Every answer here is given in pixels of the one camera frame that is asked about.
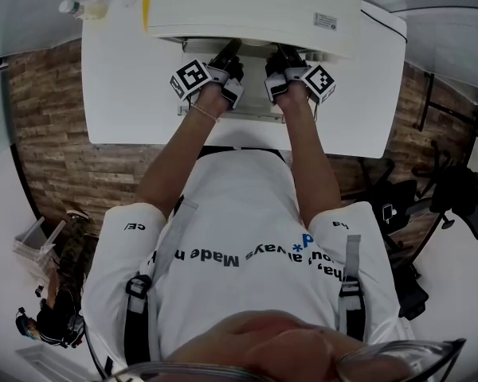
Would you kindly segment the person's left forearm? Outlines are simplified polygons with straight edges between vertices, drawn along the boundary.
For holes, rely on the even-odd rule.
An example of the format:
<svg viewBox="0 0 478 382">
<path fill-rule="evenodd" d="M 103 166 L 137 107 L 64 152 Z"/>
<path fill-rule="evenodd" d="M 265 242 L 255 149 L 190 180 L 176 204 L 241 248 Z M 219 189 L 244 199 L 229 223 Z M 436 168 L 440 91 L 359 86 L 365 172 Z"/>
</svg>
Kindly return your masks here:
<svg viewBox="0 0 478 382">
<path fill-rule="evenodd" d="M 228 106 L 219 84 L 204 85 L 172 138 L 147 168 L 136 189 L 137 202 L 156 207 L 165 217 L 171 214 L 201 149 Z"/>
</svg>

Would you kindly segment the black metal desk frame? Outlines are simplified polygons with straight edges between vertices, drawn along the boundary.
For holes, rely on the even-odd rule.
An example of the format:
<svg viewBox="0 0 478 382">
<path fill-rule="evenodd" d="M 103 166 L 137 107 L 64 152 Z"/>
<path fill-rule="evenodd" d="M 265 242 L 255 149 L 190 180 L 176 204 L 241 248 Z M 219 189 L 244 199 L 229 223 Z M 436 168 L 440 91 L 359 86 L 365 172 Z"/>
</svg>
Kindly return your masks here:
<svg viewBox="0 0 478 382">
<path fill-rule="evenodd" d="M 435 103 L 432 101 L 433 86 L 435 75 L 433 73 L 424 72 L 424 77 L 428 80 L 427 91 L 425 94 L 425 102 L 423 106 L 422 115 L 419 123 L 416 125 L 416 128 L 422 132 L 427 120 L 429 109 L 432 108 L 446 115 L 452 116 L 460 120 L 462 123 L 469 125 L 473 129 L 473 133 L 478 138 L 478 105 L 475 107 L 475 115 L 473 118 L 461 114 L 459 111 L 454 111 L 442 104 Z"/>
</svg>

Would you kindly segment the white microwave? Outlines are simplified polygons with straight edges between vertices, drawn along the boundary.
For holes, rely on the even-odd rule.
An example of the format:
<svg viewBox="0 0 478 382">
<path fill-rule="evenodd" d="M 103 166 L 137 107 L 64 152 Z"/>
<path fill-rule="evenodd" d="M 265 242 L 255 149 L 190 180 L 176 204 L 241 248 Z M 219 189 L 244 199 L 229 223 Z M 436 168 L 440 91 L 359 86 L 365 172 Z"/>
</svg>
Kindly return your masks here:
<svg viewBox="0 0 478 382">
<path fill-rule="evenodd" d="M 278 44 L 300 55 L 323 53 L 351 59 L 357 50 L 361 0 L 150 0 L 148 33 L 182 44 L 183 60 L 195 53 L 208 61 L 234 38 L 271 41 L 269 47 L 241 46 L 244 94 L 234 119 L 279 123 L 281 112 L 264 88 L 264 59 Z"/>
</svg>

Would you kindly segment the person's glasses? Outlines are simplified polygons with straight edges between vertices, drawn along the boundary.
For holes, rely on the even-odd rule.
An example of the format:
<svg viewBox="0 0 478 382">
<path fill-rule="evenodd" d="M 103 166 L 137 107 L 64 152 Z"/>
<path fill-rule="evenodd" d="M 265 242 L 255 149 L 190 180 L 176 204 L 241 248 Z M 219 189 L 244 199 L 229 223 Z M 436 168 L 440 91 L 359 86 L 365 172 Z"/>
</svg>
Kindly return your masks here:
<svg viewBox="0 0 478 382">
<path fill-rule="evenodd" d="M 349 353 L 317 382 L 444 382 L 465 344 L 455 341 L 390 341 Z M 149 362 L 102 382 L 282 382 L 259 371 L 211 364 Z"/>
</svg>

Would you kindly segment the person's white printed t-shirt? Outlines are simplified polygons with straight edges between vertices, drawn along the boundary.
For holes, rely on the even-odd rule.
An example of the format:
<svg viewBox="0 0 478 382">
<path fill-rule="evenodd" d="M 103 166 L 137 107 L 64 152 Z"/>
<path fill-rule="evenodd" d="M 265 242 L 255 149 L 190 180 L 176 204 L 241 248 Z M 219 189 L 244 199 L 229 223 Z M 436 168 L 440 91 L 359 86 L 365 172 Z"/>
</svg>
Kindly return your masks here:
<svg viewBox="0 0 478 382">
<path fill-rule="evenodd" d="M 300 221 L 288 166 L 263 150 L 200 158 L 183 196 L 190 216 L 168 220 L 154 206 L 109 209 L 84 285 L 88 328 L 124 364 L 127 282 L 148 274 L 170 226 L 181 228 L 169 270 L 152 286 L 160 352 L 167 356 L 219 321 L 243 311 L 279 310 L 332 329 L 349 236 L 360 236 L 359 282 L 364 339 L 387 341 L 400 310 L 390 263 L 372 207 L 358 202 Z"/>
</svg>

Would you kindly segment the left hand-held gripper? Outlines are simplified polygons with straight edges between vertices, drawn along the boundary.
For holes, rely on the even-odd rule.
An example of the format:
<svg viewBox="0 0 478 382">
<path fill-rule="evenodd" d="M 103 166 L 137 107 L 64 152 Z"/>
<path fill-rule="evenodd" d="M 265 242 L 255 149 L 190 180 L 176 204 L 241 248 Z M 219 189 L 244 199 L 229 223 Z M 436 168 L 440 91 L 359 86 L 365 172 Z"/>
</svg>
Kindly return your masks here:
<svg viewBox="0 0 478 382">
<path fill-rule="evenodd" d="M 181 100 L 189 100 L 207 83 L 221 86 L 222 96 L 235 109 L 244 94 L 241 80 L 243 66 L 237 56 L 242 40 L 232 39 L 208 64 L 194 59 L 177 70 L 170 78 L 170 86 Z"/>
</svg>

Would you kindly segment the plastic bottle yellowish liquid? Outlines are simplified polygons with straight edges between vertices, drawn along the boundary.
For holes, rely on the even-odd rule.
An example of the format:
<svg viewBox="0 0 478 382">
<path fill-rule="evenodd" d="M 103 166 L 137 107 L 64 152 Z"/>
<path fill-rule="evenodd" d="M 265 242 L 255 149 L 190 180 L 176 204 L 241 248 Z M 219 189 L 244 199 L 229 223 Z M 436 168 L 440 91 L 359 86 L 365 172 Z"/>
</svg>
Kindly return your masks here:
<svg viewBox="0 0 478 382">
<path fill-rule="evenodd" d="M 59 12 L 70 14 L 80 20 L 100 20 L 105 17 L 108 6 L 91 0 L 64 0 L 59 5 Z"/>
</svg>

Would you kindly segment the black mesh office chair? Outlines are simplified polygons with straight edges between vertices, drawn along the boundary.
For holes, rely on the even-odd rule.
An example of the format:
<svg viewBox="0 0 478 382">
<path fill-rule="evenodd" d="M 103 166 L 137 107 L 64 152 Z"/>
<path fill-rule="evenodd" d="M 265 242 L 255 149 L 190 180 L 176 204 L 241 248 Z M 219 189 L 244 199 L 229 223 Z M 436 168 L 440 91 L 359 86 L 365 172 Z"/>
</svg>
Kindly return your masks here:
<svg viewBox="0 0 478 382">
<path fill-rule="evenodd" d="M 464 164 L 452 163 L 447 150 L 439 150 L 437 142 L 432 141 L 433 168 L 422 171 L 412 168 L 415 177 L 427 178 L 425 188 L 416 192 L 419 203 L 428 206 L 442 221 L 441 228 L 448 229 L 454 221 L 446 217 L 452 212 L 461 218 L 478 240 L 478 173 Z"/>
</svg>

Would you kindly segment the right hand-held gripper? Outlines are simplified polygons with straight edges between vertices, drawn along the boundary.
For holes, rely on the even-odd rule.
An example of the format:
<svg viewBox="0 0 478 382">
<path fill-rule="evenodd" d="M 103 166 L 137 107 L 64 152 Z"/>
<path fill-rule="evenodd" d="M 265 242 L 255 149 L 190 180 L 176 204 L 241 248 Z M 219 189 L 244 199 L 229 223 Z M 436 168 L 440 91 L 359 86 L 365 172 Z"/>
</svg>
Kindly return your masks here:
<svg viewBox="0 0 478 382">
<path fill-rule="evenodd" d="M 292 82 L 301 82 L 317 105 L 335 91 L 336 81 L 331 74 L 321 64 L 310 66 L 291 45 L 278 44 L 278 51 L 267 59 L 264 69 L 264 86 L 272 104 L 276 103 L 277 96 L 288 91 Z"/>
</svg>

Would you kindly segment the person's right forearm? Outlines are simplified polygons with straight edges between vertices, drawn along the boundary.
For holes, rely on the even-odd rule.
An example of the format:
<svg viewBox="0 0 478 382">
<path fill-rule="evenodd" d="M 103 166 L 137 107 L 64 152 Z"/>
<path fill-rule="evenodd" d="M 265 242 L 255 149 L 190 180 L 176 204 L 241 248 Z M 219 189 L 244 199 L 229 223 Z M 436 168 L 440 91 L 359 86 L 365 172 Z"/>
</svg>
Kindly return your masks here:
<svg viewBox="0 0 478 382">
<path fill-rule="evenodd" d="M 305 226 L 318 214 L 342 207 L 339 183 L 319 140 L 307 93 L 306 86 L 296 81 L 276 97 L 292 148 L 292 176 Z"/>
</svg>

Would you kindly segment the black bag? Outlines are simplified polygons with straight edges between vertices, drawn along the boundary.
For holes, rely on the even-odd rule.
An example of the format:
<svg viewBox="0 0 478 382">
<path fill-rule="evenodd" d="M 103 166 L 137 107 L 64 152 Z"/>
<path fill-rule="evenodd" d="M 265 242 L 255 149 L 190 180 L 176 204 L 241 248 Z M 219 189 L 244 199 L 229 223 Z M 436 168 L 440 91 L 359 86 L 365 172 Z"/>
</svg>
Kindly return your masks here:
<svg viewBox="0 0 478 382">
<path fill-rule="evenodd" d="M 412 321 L 425 311 L 429 295 L 417 282 L 411 267 L 399 267 L 394 272 L 394 284 L 400 305 L 399 317 Z"/>
</svg>

